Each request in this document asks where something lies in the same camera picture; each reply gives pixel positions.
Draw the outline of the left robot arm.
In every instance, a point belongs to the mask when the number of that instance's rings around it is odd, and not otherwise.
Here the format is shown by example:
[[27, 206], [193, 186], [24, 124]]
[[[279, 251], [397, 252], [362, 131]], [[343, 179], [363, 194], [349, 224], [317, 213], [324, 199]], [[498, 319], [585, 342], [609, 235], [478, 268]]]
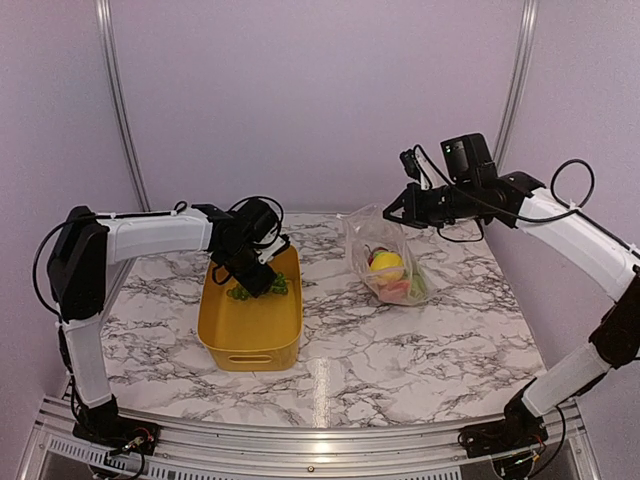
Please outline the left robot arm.
[[247, 197], [227, 211], [185, 201], [171, 210], [137, 213], [77, 206], [47, 234], [56, 243], [46, 263], [53, 301], [45, 307], [61, 323], [76, 395], [92, 410], [86, 426], [102, 443], [119, 444], [127, 432], [123, 418], [104, 406], [113, 399], [101, 344], [110, 309], [109, 266], [164, 253], [206, 252], [226, 273], [221, 284], [235, 280], [258, 298], [277, 278], [270, 261], [289, 246], [283, 220], [282, 206], [266, 196]]

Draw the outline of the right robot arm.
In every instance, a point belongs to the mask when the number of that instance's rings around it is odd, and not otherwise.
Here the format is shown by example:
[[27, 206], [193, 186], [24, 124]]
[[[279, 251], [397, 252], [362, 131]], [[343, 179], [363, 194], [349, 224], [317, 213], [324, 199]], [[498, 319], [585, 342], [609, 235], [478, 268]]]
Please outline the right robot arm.
[[581, 216], [558, 203], [543, 183], [523, 173], [424, 190], [410, 183], [383, 211], [385, 219], [412, 228], [444, 227], [458, 219], [498, 220], [533, 236], [594, 280], [613, 305], [586, 344], [535, 379], [518, 399], [522, 409], [501, 419], [495, 438], [515, 448], [540, 417], [564, 400], [588, 391], [639, 352], [639, 259]]

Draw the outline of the orange toy carrot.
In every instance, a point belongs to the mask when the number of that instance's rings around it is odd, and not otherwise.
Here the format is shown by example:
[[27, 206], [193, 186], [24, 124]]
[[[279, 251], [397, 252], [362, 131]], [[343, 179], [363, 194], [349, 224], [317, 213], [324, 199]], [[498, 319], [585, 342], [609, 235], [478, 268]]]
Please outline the orange toy carrot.
[[408, 305], [411, 282], [407, 279], [398, 280], [380, 287], [378, 299], [383, 303]]

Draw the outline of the green toy grapes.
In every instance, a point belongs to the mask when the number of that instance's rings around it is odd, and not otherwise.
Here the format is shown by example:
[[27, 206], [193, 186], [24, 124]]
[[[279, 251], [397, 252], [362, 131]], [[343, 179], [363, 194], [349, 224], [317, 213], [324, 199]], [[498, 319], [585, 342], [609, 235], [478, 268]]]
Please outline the green toy grapes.
[[[276, 279], [273, 284], [268, 288], [266, 294], [287, 295], [289, 291], [288, 281], [282, 272], [276, 274]], [[238, 301], [247, 301], [253, 298], [253, 295], [249, 293], [242, 285], [236, 284], [232, 288], [226, 291], [226, 295]]]

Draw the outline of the green toy cabbage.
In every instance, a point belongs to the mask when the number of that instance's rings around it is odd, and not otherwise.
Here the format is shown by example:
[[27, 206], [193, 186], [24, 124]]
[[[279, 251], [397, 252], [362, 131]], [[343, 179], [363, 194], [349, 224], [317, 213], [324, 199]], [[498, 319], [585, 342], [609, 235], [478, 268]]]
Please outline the green toy cabbage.
[[407, 299], [414, 303], [426, 301], [435, 287], [422, 273], [414, 272], [411, 276]]

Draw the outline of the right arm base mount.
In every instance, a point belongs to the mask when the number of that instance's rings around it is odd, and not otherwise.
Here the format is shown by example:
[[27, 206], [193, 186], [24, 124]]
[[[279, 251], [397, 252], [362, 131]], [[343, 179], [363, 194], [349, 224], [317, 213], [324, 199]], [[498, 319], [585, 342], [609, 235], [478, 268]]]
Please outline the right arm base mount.
[[535, 417], [523, 403], [524, 389], [504, 407], [501, 420], [463, 427], [458, 444], [469, 458], [493, 455], [544, 443], [548, 438], [541, 416]]

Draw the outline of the clear zip top bag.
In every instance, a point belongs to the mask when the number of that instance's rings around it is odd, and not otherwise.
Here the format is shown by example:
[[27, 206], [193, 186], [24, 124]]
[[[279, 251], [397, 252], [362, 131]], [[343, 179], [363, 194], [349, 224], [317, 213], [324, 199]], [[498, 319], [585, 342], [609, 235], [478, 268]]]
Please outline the clear zip top bag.
[[370, 204], [339, 214], [349, 269], [385, 304], [417, 306], [435, 292], [397, 223], [383, 218], [383, 207]]

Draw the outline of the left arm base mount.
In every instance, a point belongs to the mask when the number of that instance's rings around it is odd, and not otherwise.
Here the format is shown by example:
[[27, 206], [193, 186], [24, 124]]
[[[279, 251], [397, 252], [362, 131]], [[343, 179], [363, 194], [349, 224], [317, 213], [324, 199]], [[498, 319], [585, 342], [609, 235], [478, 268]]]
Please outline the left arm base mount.
[[110, 447], [117, 454], [136, 450], [144, 455], [152, 455], [160, 434], [156, 423], [124, 417], [120, 415], [114, 396], [97, 407], [84, 404], [74, 407], [75, 425], [73, 435], [91, 443]]

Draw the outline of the yellow toy lemon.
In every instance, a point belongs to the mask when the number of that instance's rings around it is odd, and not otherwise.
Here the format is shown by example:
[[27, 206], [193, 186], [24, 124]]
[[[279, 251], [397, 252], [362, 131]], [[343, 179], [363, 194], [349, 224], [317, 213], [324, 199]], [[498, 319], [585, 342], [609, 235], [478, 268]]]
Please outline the yellow toy lemon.
[[403, 267], [404, 261], [402, 257], [395, 252], [386, 250], [380, 250], [374, 253], [372, 259], [369, 262], [369, 268], [372, 272]]

